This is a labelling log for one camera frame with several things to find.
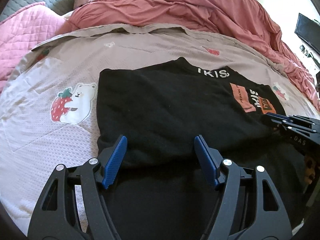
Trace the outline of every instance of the orange label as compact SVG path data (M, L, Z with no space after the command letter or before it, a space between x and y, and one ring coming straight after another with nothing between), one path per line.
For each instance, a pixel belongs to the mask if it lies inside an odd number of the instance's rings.
M263 114L266 114L266 113L274 113L274 114L276 114L277 113L275 108L269 102L268 99L259 97L259 104L261 106L261 110L262 110Z
M256 111L256 108L249 102L248 93L245 90L245 87L238 86L232 83L230 83L230 85L231 85L235 100L237 100L237 102L242 106L243 110L246 113Z

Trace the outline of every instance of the quilted pink blanket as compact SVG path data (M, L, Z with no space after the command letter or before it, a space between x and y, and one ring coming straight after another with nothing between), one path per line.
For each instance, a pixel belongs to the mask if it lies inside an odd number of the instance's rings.
M47 8L45 2L21 8L0 22L0 93L13 68L37 44L70 31L66 19Z
M113 23L174 23L234 37L282 63L290 81L320 111L312 76L281 41L280 27L256 0L95 0L75 10L69 21L73 29Z

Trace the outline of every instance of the blue gripper pad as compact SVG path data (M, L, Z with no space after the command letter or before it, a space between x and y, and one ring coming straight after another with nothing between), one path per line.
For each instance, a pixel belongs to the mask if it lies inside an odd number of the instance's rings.
M127 138L122 136L111 157L109 158L106 166L104 167L104 176L102 186L107 189L109 185L113 184L116 175L120 168L121 162L127 151Z
M196 136L194 140L195 152L198 157L200 166L205 176L205 180L211 186L217 187L220 183L218 177L220 175L218 160L213 160L209 151L217 151L208 147L202 136Z

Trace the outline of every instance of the white bear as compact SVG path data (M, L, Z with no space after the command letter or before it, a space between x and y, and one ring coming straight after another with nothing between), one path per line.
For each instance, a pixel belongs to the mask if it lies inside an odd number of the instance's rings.
M67 124L79 124L90 113L92 109L92 100L96 96L97 85L79 83L72 93L70 102L64 107L70 108L66 114L60 117L60 122Z

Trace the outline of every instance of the silver screw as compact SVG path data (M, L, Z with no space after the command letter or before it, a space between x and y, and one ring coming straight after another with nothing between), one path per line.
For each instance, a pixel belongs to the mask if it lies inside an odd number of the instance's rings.
M257 166L257 171L264 172L264 167L262 167L262 166Z
M56 170L57 171L62 171L64 169L64 166L62 164L59 164L57 167L56 167Z
M223 164L226 166L230 166L232 164L232 161L229 159L225 159L225 160L223 160Z
M92 158L92 159L89 160L89 163L91 165L96 164L96 163L98 163L98 159L97 158Z

